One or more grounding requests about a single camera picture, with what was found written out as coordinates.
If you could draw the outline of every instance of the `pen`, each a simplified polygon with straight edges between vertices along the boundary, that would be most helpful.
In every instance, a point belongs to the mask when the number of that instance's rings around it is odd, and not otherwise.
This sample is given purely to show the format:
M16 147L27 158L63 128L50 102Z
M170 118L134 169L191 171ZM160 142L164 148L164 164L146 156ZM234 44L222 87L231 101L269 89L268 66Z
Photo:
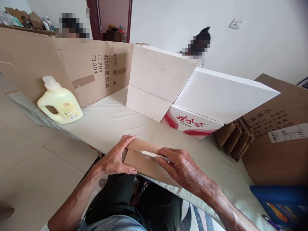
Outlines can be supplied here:
M271 219L269 219L267 216L262 214L262 217L267 220L268 223L270 223L273 227L275 227L279 231L283 231L278 225L276 225Z

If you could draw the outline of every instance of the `wall outlet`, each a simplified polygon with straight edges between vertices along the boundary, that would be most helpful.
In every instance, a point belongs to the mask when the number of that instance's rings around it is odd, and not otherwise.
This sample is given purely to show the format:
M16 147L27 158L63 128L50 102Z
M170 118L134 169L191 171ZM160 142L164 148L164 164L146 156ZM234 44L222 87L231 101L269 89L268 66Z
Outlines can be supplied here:
M233 29L239 29L242 25L243 25L244 21L242 20L238 20L238 19L234 19L231 24L230 24L230 28Z

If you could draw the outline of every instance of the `white box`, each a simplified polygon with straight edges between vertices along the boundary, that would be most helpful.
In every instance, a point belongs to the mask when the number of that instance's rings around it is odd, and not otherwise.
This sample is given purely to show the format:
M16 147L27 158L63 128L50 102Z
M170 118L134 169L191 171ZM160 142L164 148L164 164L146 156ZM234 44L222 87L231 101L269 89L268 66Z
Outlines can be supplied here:
M128 85L126 107L160 122L172 102Z
M174 102L197 65L182 54L134 46L129 85Z
M174 105L167 111L161 122L200 140L224 126L221 122Z
M229 124L279 94L257 81L197 67L174 105Z

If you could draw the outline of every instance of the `bottle label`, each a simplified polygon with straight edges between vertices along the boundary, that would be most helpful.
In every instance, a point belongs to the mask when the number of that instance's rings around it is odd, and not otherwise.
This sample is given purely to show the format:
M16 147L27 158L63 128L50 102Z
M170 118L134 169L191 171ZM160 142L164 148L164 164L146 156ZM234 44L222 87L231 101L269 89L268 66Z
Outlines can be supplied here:
M73 119L80 115L73 102L66 102L64 104L61 104L60 108L63 110L64 114L68 119Z

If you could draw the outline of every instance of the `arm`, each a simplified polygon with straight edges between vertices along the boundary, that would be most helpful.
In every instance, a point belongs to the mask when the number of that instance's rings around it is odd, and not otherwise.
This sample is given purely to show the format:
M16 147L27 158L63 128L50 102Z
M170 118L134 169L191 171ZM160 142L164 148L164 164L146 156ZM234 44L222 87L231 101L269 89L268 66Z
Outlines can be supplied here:
M169 163L163 158L155 158L179 185L214 209L227 231L259 230L226 198L217 183L201 171L187 152L161 148L156 154L166 156L174 163Z
M122 163L124 149L135 138L132 135L123 136L117 145L92 167L84 180L48 221L51 231L76 230L89 198L103 174L137 174L136 169Z

